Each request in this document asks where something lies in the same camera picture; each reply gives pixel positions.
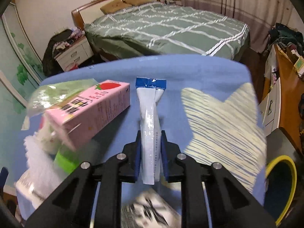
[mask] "green bedspread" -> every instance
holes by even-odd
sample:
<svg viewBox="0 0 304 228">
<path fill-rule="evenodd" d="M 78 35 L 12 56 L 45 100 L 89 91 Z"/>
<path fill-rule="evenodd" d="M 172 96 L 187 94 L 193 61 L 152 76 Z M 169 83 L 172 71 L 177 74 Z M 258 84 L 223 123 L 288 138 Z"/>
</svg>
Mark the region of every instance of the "green bedspread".
<svg viewBox="0 0 304 228">
<path fill-rule="evenodd" d="M 249 35 L 238 20 L 159 2 L 102 16 L 84 29 L 90 43 L 119 59 L 191 53 L 234 59 Z"/>
</svg>

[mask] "drawer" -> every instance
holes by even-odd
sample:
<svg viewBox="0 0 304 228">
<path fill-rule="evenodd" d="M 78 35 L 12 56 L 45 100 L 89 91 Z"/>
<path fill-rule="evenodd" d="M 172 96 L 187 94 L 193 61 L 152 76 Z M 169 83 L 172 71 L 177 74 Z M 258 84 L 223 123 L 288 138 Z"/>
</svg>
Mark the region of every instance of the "drawer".
<svg viewBox="0 0 304 228">
<path fill-rule="evenodd" d="M 61 64 L 61 63 L 59 63 L 59 64 L 64 71 L 69 71 L 70 69 L 75 67 L 75 65 L 78 66 L 81 63 L 83 63 L 86 59 L 88 59 L 88 56 L 87 56 L 86 52 L 84 50 L 82 50 L 79 53 L 77 53 L 76 57 L 70 59 L 69 61 L 66 61 L 63 64 Z"/>
<path fill-rule="evenodd" d="M 277 68 L 276 51 L 274 46 L 271 47 L 269 56 L 265 63 L 265 77 L 270 79 L 271 70 L 273 67 Z"/>
<path fill-rule="evenodd" d="M 272 90 L 270 91 L 270 93 L 268 95 L 268 102 L 267 102 L 264 122 L 263 122 L 264 126 L 266 126 L 271 121 L 273 121 L 273 119 L 275 117 L 276 98 L 277 98 L 277 85 L 274 85 L 274 87 L 272 88 Z"/>
<path fill-rule="evenodd" d="M 70 49 L 68 49 L 67 51 L 63 52 L 58 58 L 56 58 L 57 62 L 62 62 L 62 63 L 65 63 L 65 62 L 69 62 L 73 59 L 76 59 L 80 52 L 82 51 L 85 51 L 83 49 L 83 46 L 80 44 L 80 45 L 77 45 L 76 47 L 73 47 L 71 46 Z"/>
<path fill-rule="evenodd" d="M 267 96 L 259 104 L 259 108 L 260 108 L 261 115 L 262 115 L 262 122 L 264 122 L 264 117 L 265 117 L 265 111 L 266 111 L 266 108 L 267 108 L 268 97 L 269 97 L 269 94 L 267 94 Z"/>
<path fill-rule="evenodd" d="M 275 84 L 276 88 L 277 88 L 277 99 L 275 102 L 275 117 L 273 119 L 273 128 L 272 130 L 275 130 L 276 128 L 279 127 L 279 123 L 280 123 L 280 116 L 281 116 L 281 78 L 278 78 L 276 84 Z"/>
</svg>

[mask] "dark jacket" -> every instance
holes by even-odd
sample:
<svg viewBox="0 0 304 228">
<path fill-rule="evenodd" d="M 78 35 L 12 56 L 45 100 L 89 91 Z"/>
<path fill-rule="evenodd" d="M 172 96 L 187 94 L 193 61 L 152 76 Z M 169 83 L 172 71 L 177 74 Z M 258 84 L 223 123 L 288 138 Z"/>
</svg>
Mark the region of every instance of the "dark jacket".
<svg viewBox="0 0 304 228">
<path fill-rule="evenodd" d="M 61 33 L 51 37 L 49 44 L 47 45 L 47 49 L 45 50 L 43 59 L 42 59 L 43 73 L 45 74 L 45 76 L 50 77 L 55 74 L 59 74 L 59 73 L 63 72 L 59 63 L 53 58 L 53 55 L 52 55 L 53 46 L 57 42 L 64 41 L 71 34 L 72 34 L 72 30 L 66 29 L 66 30 L 62 31 Z"/>
</svg>

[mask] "plastic bag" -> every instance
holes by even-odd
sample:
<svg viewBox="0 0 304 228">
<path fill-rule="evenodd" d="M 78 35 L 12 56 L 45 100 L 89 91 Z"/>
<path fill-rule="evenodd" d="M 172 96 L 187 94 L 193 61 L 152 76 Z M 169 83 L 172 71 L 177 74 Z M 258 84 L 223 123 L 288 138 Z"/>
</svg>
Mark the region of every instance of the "plastic bag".
<svg viewBox="0 0 304 228">
<path fill-rule="evenodd" d="M 27 116 L 35 116 L 54 105 L 66 102 L 96 84 L 98 84 L 96 80 L 88 79 L 41 86 L 31 96 L 27 107 Z"/>
</svg>

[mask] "blue packet top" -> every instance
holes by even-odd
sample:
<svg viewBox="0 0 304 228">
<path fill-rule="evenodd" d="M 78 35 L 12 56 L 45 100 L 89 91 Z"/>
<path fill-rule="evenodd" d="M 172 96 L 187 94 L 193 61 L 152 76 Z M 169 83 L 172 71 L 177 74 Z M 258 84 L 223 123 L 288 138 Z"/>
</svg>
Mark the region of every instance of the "blue packet top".
<svg viewBox="0 0 304 228">
<path fill-rule="evenodd" d="M 136 78 L 136 88 L 145 87 L 145 88 L 156 88 L 156 89 L 166 89 L 167 81 L 166 80 L 158 80 L 152 78 Z"/>
</svg>

